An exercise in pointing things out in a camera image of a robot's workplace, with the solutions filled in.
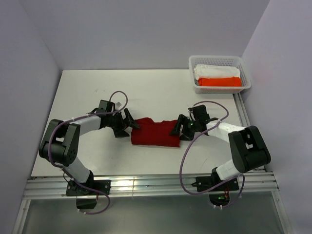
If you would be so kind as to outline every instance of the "white folded cloth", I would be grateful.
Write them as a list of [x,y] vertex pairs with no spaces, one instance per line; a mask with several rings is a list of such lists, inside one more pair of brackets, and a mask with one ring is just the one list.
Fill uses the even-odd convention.
[[194,68],[195,78],[229,78],[239,77],[240,72],[236,67],[230,66],[214,66],[206,64],[197,64]]

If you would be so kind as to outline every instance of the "white basket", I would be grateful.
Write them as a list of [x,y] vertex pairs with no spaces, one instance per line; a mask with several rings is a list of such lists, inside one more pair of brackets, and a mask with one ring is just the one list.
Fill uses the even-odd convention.
[[[212,87],[212,86],[199,86],[198,81],[194,76],[194,68],[197,64],[217,65],[217,66],[233,66],[237,67],[240,71],[240,79],[242,81],[241,87]],[[250,75],[246,69],[244,61],[236,56],[190,56],[189,68],[192,79],[192,84],[195,93],[197,94],[236,94],[244,89],[251,87]]]

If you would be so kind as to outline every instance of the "white wall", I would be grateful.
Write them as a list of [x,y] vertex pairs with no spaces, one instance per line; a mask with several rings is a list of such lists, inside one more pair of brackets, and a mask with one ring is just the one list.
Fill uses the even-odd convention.
[[311,9],[311,0],[271,0],[243,55],[253,76],[243,95],[248,116],[298,234],[312,231]]
[[20,0],[64,70],[188,68],[241,56],[269,0]]
[[22,5],[0,1],[0,233],[11,233],[59,81]]

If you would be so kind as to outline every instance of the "white table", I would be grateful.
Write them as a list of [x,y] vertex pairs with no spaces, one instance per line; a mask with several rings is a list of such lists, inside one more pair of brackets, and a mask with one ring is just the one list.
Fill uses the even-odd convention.
[[[64,71],[49,115],[50,120],[84,115],[108,100],[116,90],[129,97],[128,109],[134,119],[150,117],[155,122],[177,119],[188,114],[188,107],[202,100],[217,101],[228,108],[226,122],[240,125],[232,95],[197,95],[189,70],[94,70]],[[113,101],[124,103],[122,94]],[[211,117],[223,117],[225,111],[207,104]],[[113,130],[104,128],[80,137],[78,157],[95,175],[165,175],[178,174],[183,153],[189,142],[180,148],[132,145],[131,139],[115,138]],[[211,169],[230,160],[228,143],[212,136],[202,136],[189,151],[183,172],[210,173]],[[62,172],[37,156],[32,176],[60,176]]]

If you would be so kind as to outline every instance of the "red cloth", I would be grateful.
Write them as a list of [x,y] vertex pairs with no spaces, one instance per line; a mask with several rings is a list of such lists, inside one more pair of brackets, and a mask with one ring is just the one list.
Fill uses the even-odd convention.
[[204,78],[198,79],[199,86],[228,86],[228,87],[240,87],[242,81],[239,77],[228,77],[228,78]]
[[171,136],[176,120],[155,123],[151,118],[137,119],[140,129],[132,129],[131,142],[133,145],[158,145],[180,147],[179,135]]

